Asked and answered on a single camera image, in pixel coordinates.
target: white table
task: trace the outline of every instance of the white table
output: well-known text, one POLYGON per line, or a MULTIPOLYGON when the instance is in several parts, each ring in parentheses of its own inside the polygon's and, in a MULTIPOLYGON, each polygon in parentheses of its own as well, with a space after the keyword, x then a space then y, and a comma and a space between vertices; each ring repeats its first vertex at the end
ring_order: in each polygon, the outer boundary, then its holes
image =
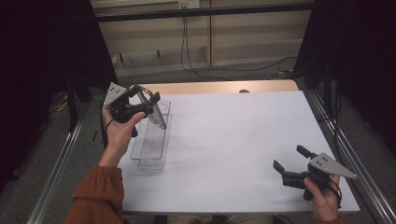
MULTIPOLYGON (((173 120, 163 171, 137 170, 131 148, 122 158, 128 212, 172 214, 312 211, 304 191, 282 186, 272 167, 306 171, 297 145, 332 152, 301 91, 164 95, 173 120)), ((343 208, 359 207, 342 178, 343 208)))

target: clear plastic container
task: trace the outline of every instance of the clear plastic container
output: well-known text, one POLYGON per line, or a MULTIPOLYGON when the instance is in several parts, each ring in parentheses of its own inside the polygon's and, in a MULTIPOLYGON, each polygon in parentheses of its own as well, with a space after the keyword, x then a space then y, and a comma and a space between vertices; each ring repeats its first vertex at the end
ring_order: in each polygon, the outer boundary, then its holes
POLYGON ((166 129, 162 129, 149 121, 142 119, 137 128, 138 135, 134 140, 131 159, 139 170, 163 170, 172 123, 171 102, 157 103, 161 110, 166 129))

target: wall outlet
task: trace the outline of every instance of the wall outlet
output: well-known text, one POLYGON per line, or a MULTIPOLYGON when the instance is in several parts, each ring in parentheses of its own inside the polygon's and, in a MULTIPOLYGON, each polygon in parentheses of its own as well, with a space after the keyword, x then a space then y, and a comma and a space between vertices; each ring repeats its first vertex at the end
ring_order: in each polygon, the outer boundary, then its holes
POLYGON ((186 8, 189 8, 189 1, 188 0, 178 1, 178 9, 186 9, 186 8))
POLYGON ((189 0, 189 8, 200 8, 199 0, 189 0))

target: orange-brown sweater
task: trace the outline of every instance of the orange-brown sweater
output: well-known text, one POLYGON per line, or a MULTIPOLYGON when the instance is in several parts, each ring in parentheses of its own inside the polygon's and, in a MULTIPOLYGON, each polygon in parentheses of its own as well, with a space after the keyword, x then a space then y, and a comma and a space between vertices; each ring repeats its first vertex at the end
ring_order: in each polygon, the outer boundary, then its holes
MULTIPOLYGON (((79 183, 73 195, 74 205, 64 224, 120 223, 124 196, 121 169, 94 166, 79 183)), ((347 224, 341 217, 328 222, 311 224, 347 224)))

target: human arm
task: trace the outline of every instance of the human arm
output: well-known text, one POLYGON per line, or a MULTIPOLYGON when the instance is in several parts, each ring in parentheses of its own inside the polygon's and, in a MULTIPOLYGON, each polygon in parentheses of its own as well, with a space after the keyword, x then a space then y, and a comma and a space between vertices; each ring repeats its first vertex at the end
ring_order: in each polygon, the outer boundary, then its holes
MULTIPOLYGON (((340 182, 339 175, 332 176, 330 187, 338 191, 340 182)), ((338 214, 338 199, 330 189, 320 190, 309 178, 304 179, 304 184, 314 196, 314 220, 312 224, 347 224, 338 214)))
POLYGON ((79 183, 73 195, 73 207, 64 223, 122 223, 123 185, 121 169, 117 168, 131 141, 133 127, 145 117, 135 114, 128 122, 112 120, 103 109, 107 125, 107 147, 97 166, 79 183))

